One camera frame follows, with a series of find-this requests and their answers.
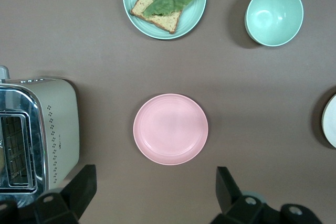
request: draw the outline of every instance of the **toaster slot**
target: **toaster slot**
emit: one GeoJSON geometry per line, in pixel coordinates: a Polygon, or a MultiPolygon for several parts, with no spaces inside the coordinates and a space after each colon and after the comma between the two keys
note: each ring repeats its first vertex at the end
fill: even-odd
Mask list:
{"type": "Polygon", "coordinates": [[[3,151],[0,151],[0,155],[3,157],[0,157],[0,168],[2,176],[6,174],[7,177],[2,179],[4,184],[0,185],[1,188],[29,188],[33,185],[25,125],[23,115],[1,116],[3,151]]]}

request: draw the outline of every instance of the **toaster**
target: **toaster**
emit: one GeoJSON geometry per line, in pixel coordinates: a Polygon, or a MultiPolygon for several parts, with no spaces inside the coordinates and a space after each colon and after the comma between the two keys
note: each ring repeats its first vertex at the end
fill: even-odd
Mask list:
{"type": "Polygon", "coordinates": [[[57,188],[78,159],[71,84],[51,77],[9,80],[0,66],[0,200],[30,204],[57,188]]]}

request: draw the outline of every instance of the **bread slice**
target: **bread slice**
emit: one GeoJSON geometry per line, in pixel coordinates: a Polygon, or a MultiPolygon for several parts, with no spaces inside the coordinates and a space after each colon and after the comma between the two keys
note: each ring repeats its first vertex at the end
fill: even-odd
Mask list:
{"type": "Polygon", "coordinates": [[[137,0],[130,13],[135,17],[156,25],[160,29],[168,31],[170,34],[174,34],[176,32],[182,10],[172,12],[167,16],[152,15],[146,18],[142,15],[142,13],[152,2],[153,0],[137,0]]]}

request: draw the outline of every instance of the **countertop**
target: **countertop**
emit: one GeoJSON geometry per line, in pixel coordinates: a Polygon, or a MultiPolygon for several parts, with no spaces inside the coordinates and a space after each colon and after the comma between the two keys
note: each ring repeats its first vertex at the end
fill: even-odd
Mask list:
{"type": "Polygon", "coordinates": [[[80,159],[98,190],[80,223],[210,223],[217,166],[279,210],[295,203],[336,220],[336,150],[321,128],[336,93],[335,0],[302,0],[297,36],[280,47],[250,39],[250,0],[207,0],[191,32],[153,39],[123,0],[0,0],[0,64],[12,79],[54,76],[75,87],[80,159]],[[133,121],[150,98],[178,93],[206,114],[209,135],[187,163],[165,166],[137,148],[133,121]]]}

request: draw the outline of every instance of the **mint green bowl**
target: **mint green bowl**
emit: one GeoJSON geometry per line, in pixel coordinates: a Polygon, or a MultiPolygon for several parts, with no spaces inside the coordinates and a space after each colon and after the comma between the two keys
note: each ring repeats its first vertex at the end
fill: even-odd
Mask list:
{"type": "Polygon", "coordinates": [[[256,42],[270,47],[292,40],[303,22],[301,0],[251,0],[245,27],[256,42]]]}

